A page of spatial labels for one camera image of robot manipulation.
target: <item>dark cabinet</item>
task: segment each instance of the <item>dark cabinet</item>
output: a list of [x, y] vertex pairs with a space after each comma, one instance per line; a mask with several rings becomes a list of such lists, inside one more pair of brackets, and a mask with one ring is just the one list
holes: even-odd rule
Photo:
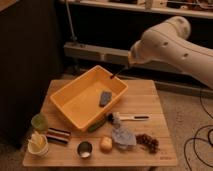
[[54, 1], [21, 0], [0, 12], [0, 137], [14, 145], [62, 71]]

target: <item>metal cup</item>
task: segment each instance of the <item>metal cup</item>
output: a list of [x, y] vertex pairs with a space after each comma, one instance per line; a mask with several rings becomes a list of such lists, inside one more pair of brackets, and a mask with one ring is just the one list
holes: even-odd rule
[[92, 144], [88, 141], [83, 141], [78, 145], [78, 155], [81, 158], [88, 158], [92, 154]]

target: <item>yellow cup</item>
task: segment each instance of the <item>yellow cup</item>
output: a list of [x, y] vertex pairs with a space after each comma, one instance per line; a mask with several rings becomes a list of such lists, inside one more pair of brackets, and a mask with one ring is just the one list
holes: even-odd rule
[[41, 135], [44, 141], [44, 145], [42, 146], [42, 148], [35, 148], [34, 143], [32, 142], [28, 142], [28, 151], [36, 156], [45, 156], [47, 154], [47, 152], [49, 151], [49, 144], [47, 141], [47, 137], [45, 135]]

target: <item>table leg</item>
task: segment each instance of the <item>table leg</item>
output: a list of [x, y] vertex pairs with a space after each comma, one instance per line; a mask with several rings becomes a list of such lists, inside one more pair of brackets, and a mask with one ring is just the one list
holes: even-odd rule
[[158, 168], [157, 166], [151, 166], [151, 167], [148, 169], [148, 171], [156, 171], [157, 168]]

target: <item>small cup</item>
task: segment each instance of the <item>small cup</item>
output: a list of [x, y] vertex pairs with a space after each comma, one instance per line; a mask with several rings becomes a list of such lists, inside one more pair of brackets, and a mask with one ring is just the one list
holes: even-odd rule
[[45, 135], [42, 135], [42, 138], [44, 139], [44, 147], [42, 149], [40, 149], [39, 151], [35, 151], [31, 145], [31, 143], [28, 143], [28, 151], [36, 156], [44, 156], [45, 154], [47, 154], [48, 150], [49, 150], [49, 145], [48, 145], [48, 141], [47, 141], [47, 137]]
[[40, 113], [33, 116], [33, 118], [31, 119], [31, 124], [34, 129], [39, 132], [44, 132], [48, 129], [47, 119], [43, 114]]
[[88, 141], [83, 141], [78, 145], [77, 151], [81, 158], [88, 158], [92, 153], [92, 144]]

